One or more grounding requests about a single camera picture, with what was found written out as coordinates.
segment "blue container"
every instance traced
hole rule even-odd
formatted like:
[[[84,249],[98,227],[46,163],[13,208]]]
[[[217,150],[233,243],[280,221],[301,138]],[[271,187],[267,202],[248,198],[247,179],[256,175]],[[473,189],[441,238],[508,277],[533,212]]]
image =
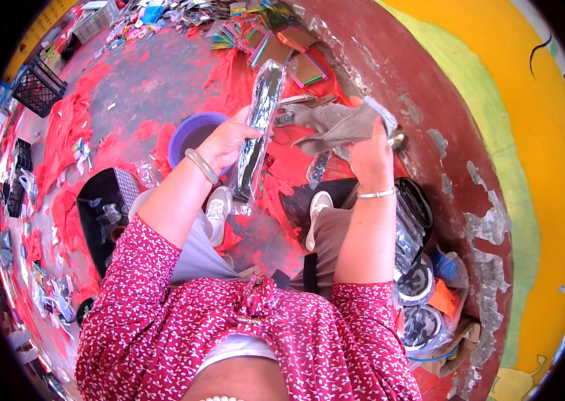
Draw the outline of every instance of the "blue container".
[[[167,154],[171,168],[175,168],[180,160],[185,157],[185,150],[198,148],[220,124],[228,119],[229,117],[224,114],[204,112],[194,114],[182,121],[182,124],[175,130],[169,141],[169,151]],[[229,167],[222,169],[220,175],[226,173]]]

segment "silver bracelet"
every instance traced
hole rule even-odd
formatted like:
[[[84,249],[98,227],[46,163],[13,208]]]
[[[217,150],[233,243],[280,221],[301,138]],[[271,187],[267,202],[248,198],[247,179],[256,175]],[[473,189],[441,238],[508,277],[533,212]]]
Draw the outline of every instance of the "silver bracelet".
[[[396,193],[396,187],[389,189],[389,190],[385,190],[383,192],[376,192],[374,194],[356,194],[356,197],[358,199],[369,199],[371,197],[382,197],[382,196],[391,195],[391,194],[395,194],[395,193]]]
[[[204,172],[206,177],[212,184],[218,183],[218,175],[213,171],[211,166],[202,158],[202,156],[198,155],[198,152],[189,148],[184,151],[184,155],[191,159],[201,170]]]

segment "woman's right hand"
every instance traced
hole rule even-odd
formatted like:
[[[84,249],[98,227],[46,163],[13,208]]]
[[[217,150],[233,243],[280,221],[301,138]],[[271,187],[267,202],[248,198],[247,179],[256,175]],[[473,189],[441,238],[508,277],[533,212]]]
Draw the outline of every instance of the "woman's right hand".
[[[358,178],[359,194],[384,192],[394,188],[394,153],[387,142],[383,119],[374,121],[372,138],[349,145],[351,166]]]

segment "white patterned print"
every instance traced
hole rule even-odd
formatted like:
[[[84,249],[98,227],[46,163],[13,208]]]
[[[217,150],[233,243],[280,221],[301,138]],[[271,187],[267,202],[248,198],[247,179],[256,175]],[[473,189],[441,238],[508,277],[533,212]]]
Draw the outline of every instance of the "white patterned print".
[[[394,332],[391,283],[334,284],[332,303],[250,282],[198,278],[169,293],[181,250],[136,217],[82,324],[85,400],[179,400],[230,333],[265,340],[290,400],[421,400]]]

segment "brown pants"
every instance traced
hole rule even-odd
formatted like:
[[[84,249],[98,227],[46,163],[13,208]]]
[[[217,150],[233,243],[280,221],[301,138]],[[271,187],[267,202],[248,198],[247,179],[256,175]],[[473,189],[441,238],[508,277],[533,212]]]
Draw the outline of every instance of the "brown pants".
[[[314,252],[318,253],[318,266],[316,267],[318,271],[318,293],[328,300],[331,299],[335,263],[338,261],[340,248],[349,229],[351,213],[350,210],[325,207],[316,219]],[[295,291],[304,291],[302,271],[291,279],[289,288]]]

